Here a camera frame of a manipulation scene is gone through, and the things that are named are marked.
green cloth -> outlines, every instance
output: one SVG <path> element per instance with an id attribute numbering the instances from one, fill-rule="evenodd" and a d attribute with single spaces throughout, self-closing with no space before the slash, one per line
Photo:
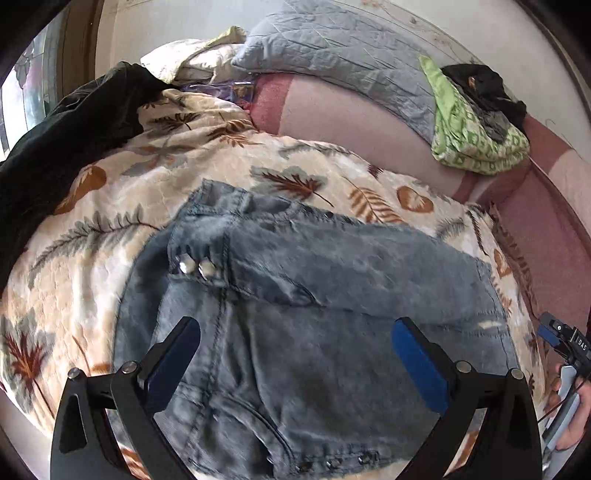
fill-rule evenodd
<path id="1" fill-rule="evenodd" d="M 429 57 L 419 56 L 433 88 L 437 110 L 431 152 L 444 165 L 484 175 L 510 170 L 528 156 L 530 143 L 514 125 L 505 141 L 496 143 L 478 121 L 472 107 Z"/>

finger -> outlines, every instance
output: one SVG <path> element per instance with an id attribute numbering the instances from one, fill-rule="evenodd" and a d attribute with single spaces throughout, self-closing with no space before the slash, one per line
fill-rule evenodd
<path id="1" fill-rule="evenodd" d="M 562 379 L 560 377 L 557 377 L 554 380 L 552 380 L 552 383 L 550 384 L 550 388 L 552 390 L 554 390 L 555 392 L 560 390 L 561 386 L 562 386 Z"/>
<path id="2" fill-rule="evenodd" d="M 560 440 L 563 440 L 561 443 L 569 444 L 566 446 L 566 448 L 572 447 L 583 437 L 584 428 L 587 424 L 587 420 L 589 419 L 589 413 L 591 413 L 591 402 L 580 403 L 579 408 L 577 408 L 577 411 L 574 413 L 573 419 L 570 421 L 568 428 L 560 438 Z"/>
<path id="3" fill-rule="evenodd" d="M 546 404 L 546 408 L 544 409 L 544 411 L 546 413 L 548 413 L 556 405 L 558 405 L 560 403 L 560 401 L 561 401 L 561 399 L 556 393 L 551 393 L 550 396 L 548 397 L 548 403 Z"/>
<path id="4" fill-rule="evenodd" d="M 585 384 L 579 388 L 581 403 L 591 403 L 591 382 L 585 381 Z"/>

gray quilted pillow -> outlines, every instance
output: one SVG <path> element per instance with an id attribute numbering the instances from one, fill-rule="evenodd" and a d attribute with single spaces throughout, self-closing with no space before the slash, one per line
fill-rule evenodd
<path id="1" fill-rule="evenodd" d="M 315 75 L 355 90 L 430 144 L 435 98 L 420 53 L 410 40 L 329 1 L 286 0 L 252 30 L 232 64 L 253 73 Z"/>

leaf-pattern blanket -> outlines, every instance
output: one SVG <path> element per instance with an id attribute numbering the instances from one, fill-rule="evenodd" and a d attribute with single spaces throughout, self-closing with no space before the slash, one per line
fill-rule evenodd
<path id="1" fill-rule="evenodd" d="M 492 222 L 477 206 L 382 171 L 342 147 L 259 132 L 241 108 L 207 95 L 165 90 L 138 112 L 144 133 L 80 171 L 2 294 L 1 381 L 42 431 L 53 430 L 71 367 L 89 375 L 111 371 L 119 296 L 134 258 L 204 178 L 365 222 L 406 223 L 490 263 L 521 368 L 541 402 L 543 367 L 532 324 Z M 141 476 L 139 460 L 126 452 Z M 392 478 L 399 468 L 364 475 Z"/>

black cloth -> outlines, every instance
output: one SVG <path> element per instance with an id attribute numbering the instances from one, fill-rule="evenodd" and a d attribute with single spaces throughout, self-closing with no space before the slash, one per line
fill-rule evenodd
<path id="1" fill-rule="evenodd" d="M 17 142 L 0 164 L 0 291 L 80 169 L 142 133 L 137 109 L 166 88 L 144 67 L 120 62 L 65 97 Z"/>
<path id="2" fill-rule="evenodd" d="M 523 120 L 527 114 L 525 103 L 511 100 L 503 88 L 503 78 L 487 65 L 462 63 L 441 69 L 446 77 L 462 87 L 485 112 L 502 112 L 507 120 L 525 133 Z"/>

